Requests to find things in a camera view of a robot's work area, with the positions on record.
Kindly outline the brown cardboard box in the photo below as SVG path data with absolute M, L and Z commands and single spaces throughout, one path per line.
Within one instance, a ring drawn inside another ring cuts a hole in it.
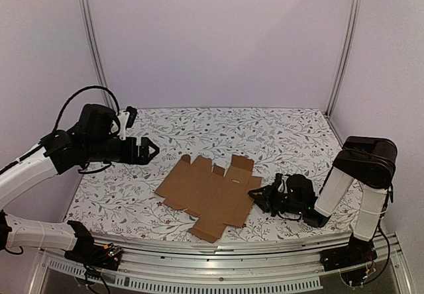
M 253 175 L 254 161 L 233 155 L 228 169 L 197 156 L 184 155 L 155 190 L 164 204 L 197 218 L 188 232 L 210 243 L 220 239 L 228 226 L 241 228 L 253 206 L 248 195 L 262 185 Z

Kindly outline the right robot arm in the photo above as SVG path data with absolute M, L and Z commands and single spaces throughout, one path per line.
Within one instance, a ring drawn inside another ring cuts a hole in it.
M 318 193 L 304 175 L 278 173 L 272 184 L 250 190 L 248 195 L 273 217 L 290 213 L 313 228 L 322 228 L 357 181 L 362 189 L 360 209 L 351 234 L 352 243 L 343 249 L 342 255 L 347 264 L 356 265 L 367 256 L 367 244 L 393 199 L 397 155 L 397 146 L 389 139 L 349 136 Z

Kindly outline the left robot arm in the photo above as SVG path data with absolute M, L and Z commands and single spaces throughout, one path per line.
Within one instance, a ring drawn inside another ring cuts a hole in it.
M 39 183 L 78 167 L 89 174 L 92 162 L 101 162 L 101 171 L 112 163 L 147 165 L 160 149 L 149 138 L 127 136 L 137 110 L 123 112 L 96 104 L 83 106 L 78 122 L 69 130 L 53 130 L 41 138 L 26 154 L 1 170 L 1 206 L 21 196 Z M 81 222 L 49 223 L 25 220 L 1 213 L 1 249 L 55 248 L 75 262 L 91 264 L 96 260 L 115 261 L 118 252 L 112 246 L 96 246 L 91 233 Z

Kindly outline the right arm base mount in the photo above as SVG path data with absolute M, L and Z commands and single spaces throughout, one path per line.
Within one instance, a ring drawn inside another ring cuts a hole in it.
M 373 246 L 341 246 L 323 250 L 319 253 L 320 263 L 325 271 L 339 270 L 364 264 L 375 260 L 378 256 Z

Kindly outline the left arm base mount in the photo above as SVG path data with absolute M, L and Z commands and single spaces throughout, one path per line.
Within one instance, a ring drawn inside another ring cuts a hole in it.
M 123 251 L 116 257 L 110 258 L 109 256 L 103 256 L 103 246 L 96 245 L 92 242 L 77 241 L 72 250 L 65 251 L 64 257 L 65 259 L 87 266 L 117 271 L 121 263 Z

